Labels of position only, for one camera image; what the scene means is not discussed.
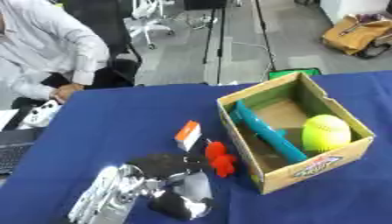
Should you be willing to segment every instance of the white shirt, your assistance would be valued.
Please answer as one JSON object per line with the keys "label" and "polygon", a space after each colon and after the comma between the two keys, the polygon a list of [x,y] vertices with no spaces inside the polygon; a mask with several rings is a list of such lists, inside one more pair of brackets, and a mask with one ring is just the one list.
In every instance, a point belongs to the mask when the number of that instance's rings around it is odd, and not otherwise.
{"label": "white shirt", "polygon": [[40,82],[50,73],[91,85],[95,71],[106,66],[103,40],[60,7],[46,0],[0,0],[0,12],[0,81],[21,95],[47,100],[53,88]]}

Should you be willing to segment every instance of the red toy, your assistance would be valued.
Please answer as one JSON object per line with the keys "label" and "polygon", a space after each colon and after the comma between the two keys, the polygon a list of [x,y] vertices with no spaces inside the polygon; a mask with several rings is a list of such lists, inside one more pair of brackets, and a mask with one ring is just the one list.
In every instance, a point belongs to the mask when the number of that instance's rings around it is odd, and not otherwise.
{"label": "red toy", "polygon": [[221,178],[227,177],[229,174],[235,172],[233,163],[237,158],[233,155],[227,154],[226,146],[221,142],[208,141],[206,147],[206,158],[209,164],[216,170],[216,174]]}

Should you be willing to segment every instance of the chair wheel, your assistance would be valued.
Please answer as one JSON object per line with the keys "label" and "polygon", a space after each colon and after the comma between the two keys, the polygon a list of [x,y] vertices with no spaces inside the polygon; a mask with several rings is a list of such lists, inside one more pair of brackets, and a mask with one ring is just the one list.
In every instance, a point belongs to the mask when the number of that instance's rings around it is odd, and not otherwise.
{"label": "chair wheel", "polygon": [[150,50],[155,50],[157,49],[157,46],[155,44],[149,44]]}

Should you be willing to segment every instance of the tripod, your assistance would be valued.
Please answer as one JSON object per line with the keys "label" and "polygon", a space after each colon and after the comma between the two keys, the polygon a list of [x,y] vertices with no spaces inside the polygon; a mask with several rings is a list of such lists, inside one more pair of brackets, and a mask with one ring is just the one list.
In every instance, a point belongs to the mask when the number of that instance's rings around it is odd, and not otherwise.
{"label": "tripod", "polygon": [[[221,8],[221,23],[220,23],[220,41],[219,41],[219,48],[217,50],[217,57],[218,57],[218,70],[217,70],[217,84],[220,84],[221,82],[221,65],[222,65],[222,57],[223,57],[223,41],[224,41],[224,35],[225,35],[225,25],[226,25],[226,0],[216,0],[216,4],[214,5],[213,9],[211,10],[211,20],[208,23],[208,34],[207,34],[207,39],[206,39],[206,50],[204,52],[204,58],[203,58],[203,64],[207,63],[207,55],[208,55],[208,50],[210,47],[210,40],[211,40],[211,35],[212,35],[212,30],[214,28],[214,18],[216,11],[219,9],[220,6]],[[274,61],[274,56],[272,54],[271,48],[270,48],[270,40],[267,35],[267,25],[264,21],[261,6],[259,0],[255,0],[255,5],[256,5],[256,10],[257,10],[257,15],[259,17],[260,21],[260,26],[262,27],[262,35],[265,40],[265,45],[266,49],[268,52],[269,56],[269,63],[270,63],[270,71],[275,72],[277,70],[275,61]]]}
{"label": "tripod", "polygon": [[226,25],[226,4],[227,0],[216,0],[215,5],[213,6],[211,10],[211,19],[208,23],[208,34],[206,38],[206,50],[204,51],[204,58],[203,58],[203,64],[207,63],[207,57],[208,57],[208,50],[210,47],[210,42],[211,42],[211,35],[213,32],[214,28],[214,19],[215,19],[215,14],[216,11],[221,8],[221,21],[220,21],[220,40],[219,40],[219,48],[217,50],[217,56],[218,56],[218,70],[216,74],[216,83],[219,84],[221,82],[221,67],[222,67],[222,58],[223,58],[223,41],[224,41],[224,35],[225,35],[225,25]]}

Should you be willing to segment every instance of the orange and white object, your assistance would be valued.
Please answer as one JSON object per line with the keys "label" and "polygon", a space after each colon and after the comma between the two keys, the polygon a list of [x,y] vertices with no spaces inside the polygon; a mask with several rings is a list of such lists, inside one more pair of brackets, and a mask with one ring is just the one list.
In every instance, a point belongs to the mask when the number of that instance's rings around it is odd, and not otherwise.
{"label": "orange and white object", "polygon": [[201,137],[201,127],[198,122],[189,121],[184,128],[174,137],[178,147],[189,151]]}

